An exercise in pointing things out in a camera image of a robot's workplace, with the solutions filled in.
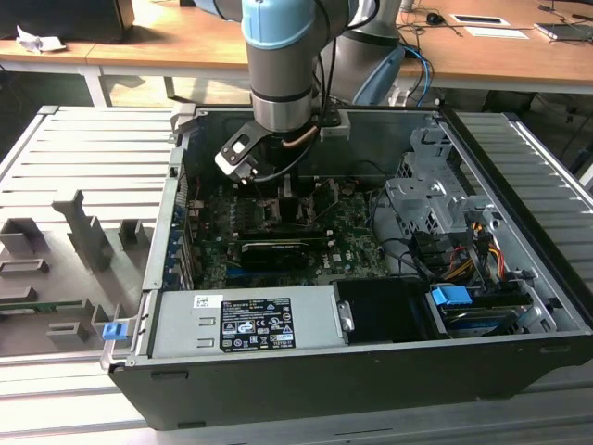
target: floor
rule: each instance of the floor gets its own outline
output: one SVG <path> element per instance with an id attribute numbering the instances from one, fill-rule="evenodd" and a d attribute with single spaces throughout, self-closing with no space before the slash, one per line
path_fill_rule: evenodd
<path id="1" fill-rule="evenodd" d="M 249 102 L 248 82 L 223 83 L 200 79 L 176 78 L 176 94 L 200 104 L 245 104 Z M 12 147 L 22 130 L 41 105 L 91 106 L 84 79 L 78 75 L 42 73 L 5 73 L 0 71 L 0 157 Z M 159 77 L 107 76 L 107 87 L 114 106 L 170 107 Z M 481 111 L 485 91 L 433 89 L 425 104 L 435 97 L 459 111 Z M 531 108 L 522 111 L 525 94 L 501 93 L 490 101 L 489 110 L 510 111 L 522 121 L 554 154 L 559 156 L 579 126 L 591 112 L 590 95 L 536 95 Z M 579 149 L 593 141 L 593 119 L 570 144 L 562 161 L 566 165 Z"/>

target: warning label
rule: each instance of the warning label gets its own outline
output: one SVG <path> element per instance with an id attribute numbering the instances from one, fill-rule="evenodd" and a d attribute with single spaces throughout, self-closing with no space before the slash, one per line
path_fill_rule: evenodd
<path id="1" fill-rule="evenodd" d="M 294 348 L 290 299 L 245 299 L 221 303 L 221 350 Z"/>

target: black computer case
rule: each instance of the black computer case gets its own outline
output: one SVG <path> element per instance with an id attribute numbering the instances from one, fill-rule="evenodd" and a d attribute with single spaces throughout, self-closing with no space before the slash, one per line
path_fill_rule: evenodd
<path id="1" fill-rule="evenodd" d="M 0 38 L 25 32 L 63 42 L 121 43 L 134 21 L 132 0 L 0 0 Z"/>

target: crumpled paper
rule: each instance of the crumpled paper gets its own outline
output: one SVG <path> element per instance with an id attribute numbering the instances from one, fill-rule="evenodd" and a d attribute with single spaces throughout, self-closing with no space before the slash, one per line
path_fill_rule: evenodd
<path id="1" fill-rule="evenodd" d="M 19 32 L 17 42 L 31 53 L 41 54 L 42 52 L 66 49 L 66 46 L 57 37 L 39 37 L 23 31 L 20 26 L 17 26 L 17 31 Z"/>

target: robotic arm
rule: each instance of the robotic arm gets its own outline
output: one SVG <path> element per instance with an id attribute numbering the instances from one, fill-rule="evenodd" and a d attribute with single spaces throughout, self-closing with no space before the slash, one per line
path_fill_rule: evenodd
<path id="1" fill-rule="evenodd" d="M 330 67 L 334 51 L 329 43 L 341 34 L 346 32 L 336 43 L 335 65 L 340 74 L 332 91 L 364 105 L 377 96 L 385 97 L 403 59 L 395 30 L 400 1 L 361 1 L 359 5 L 359 0 L 195 0 L 211 14 L 241 21 L 246 40 L 255 121 L 247 123 L 216 156 L 227 176 L 243 184 L 268 182 L 306 156 L 322 125 L 312 120 L 315 58 L 326 47 L 322 58 L 324 66 Z M 355 16 L 374 19 L 349 31 L 348 23 Z M 275 174 L 258 177 L 258 163 L 249 154 L 255 146 L 263 147 Z"/>
<path id="2" fill-rule="evenodd" d="M 307 124 L 313 59 L 344 31 L 358 0 L 320 0 L 324 11 L 313 0 L 196 0 L 196 4 L 223 19 L 241 21 L 256 121 L 274 133 L 293 132 Z"/>

